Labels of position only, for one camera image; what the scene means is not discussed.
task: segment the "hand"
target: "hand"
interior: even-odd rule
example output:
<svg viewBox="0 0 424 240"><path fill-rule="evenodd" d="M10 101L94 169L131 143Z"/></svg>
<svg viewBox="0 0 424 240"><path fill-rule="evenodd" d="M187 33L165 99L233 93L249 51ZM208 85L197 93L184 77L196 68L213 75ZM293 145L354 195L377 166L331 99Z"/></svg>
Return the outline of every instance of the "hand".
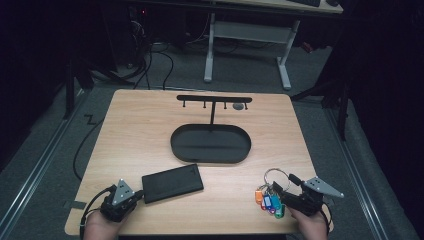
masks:
<svg viewBox="0 0 424 240"><path fill-rule="evenodd" d="M121 222L107 220L99 210L95 210L87 217L84 240L114 240L127 218Z"/></svg>
<svg viewBox="0 0 424 240"><path fill-rule="evenodd" d="M310 217L293 209L288 208L294 217L299 222L299 230L302 235L308 240L327 240L327 223L324 216L320 212Z"/></svg>

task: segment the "keychain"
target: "keychain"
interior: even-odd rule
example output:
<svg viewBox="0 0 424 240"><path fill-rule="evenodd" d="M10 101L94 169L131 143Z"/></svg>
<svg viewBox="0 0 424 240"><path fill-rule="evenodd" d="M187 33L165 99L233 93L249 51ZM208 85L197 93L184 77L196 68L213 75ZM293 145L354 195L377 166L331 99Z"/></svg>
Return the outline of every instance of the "keychain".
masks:
<svg viewBox="0 0 424 240"><path fill-rule="evenodd" d="M274 215L275 218L280 219L284 217L285 205L280 201L278 194L276 194L272 185L268 183L268 173L271 171L279 171L286 175L288 179L288 175L279 168L271 168L265 172L264 175L264 185L259 186L255 191L255 201L257 204L261 206L261 209L267 211L269 214ZM290 188L290 181L288 181L288 185L285 189L287 191Z"/></svg>

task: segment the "wooden table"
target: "wooden table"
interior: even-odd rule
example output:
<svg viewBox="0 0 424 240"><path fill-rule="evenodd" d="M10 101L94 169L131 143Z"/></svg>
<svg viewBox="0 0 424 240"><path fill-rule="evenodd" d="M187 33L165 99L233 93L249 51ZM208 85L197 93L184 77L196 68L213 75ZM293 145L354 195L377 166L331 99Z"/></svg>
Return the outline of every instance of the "wooden table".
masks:
<svg viewBox="0 0 424 240"><path fill-rule="evenodd" d="M264 173L281 168L307 180L315 176L290 98L283 94L118 90L111 102L96 146L81 182L76 201L88 203L98 192L120 178L134 190L141 176L189 163L177 159L170 137L187 123L209 123L211 105L182 102L179 94L251 97L248 110L217 103L216 124L243 128L252 140L247 158L234 165L199 164L204 190L152 204L140 201L121 235L260 234L298 232L287 213L276 219L255 203L254 192L264 183ZM282 186L283 175L270 175ZM300 193L293 185L289 192ZM103 197L93 205L100 206ZM65 226L79 234L83 210L72 209Z"/></svg>

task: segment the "key hook rack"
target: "key hook rack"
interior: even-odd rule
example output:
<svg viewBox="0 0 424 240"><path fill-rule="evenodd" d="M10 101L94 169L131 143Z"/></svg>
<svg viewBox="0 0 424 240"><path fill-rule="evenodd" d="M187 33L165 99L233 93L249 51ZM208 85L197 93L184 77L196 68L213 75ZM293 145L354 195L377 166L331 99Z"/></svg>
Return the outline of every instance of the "key hook rack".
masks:
<svg viewBox="0 0 424 240"><path fill-rule="evenodd" d="M249 134L242 128L234 125L215 124L216 103L240 103L248 110L247 103L252 102L250 97L221 97L178 95L177 100L183 102L212 103L209 124L190 123L177 128L171 136L171 147L174 155L180 160L191 163L238 163L249 154L252 142Z"/></svg>

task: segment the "floor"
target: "floor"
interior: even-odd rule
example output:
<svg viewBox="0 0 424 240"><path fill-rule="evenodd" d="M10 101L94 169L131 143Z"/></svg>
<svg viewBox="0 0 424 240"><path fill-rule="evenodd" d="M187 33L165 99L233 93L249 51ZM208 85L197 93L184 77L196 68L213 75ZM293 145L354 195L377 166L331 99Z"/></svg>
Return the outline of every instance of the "floor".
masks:
<svg viewBox="0 0 424 240"><path fill-rule="evenodd" d="M300 48L292 49L287 69L293 88L286 91L272 56L281 46L262 47L263 54L258 55L258 49L253 47L259 45L255 44L248 42L234 51L234 46L218 46L214 79L209 84L202 80L204 45L190 45L185 50L157 45L148 75L138 89L161 89L167 79L167 90L291 96L315 84L331 53L331 48L309 54ZM66 235L63 229L79 187L73 162L75 171L83 175L101 129L93 128L93 124L105 116L113 92L120 88L129 87L99 80L91 91L82 91L77 85L76 111L69 119L63 119L65 91L58 93L54 104L34 124L31 134L0 175L4 183L0 187L0 239L78 238ZM349 104L347 140L342 141L335 131L337 108L323 109L320 99L308 97L293 102L293 106L317 174L346 196L332 201L335 228L329 239L418 239L375 161L354 106Z"/></svg>

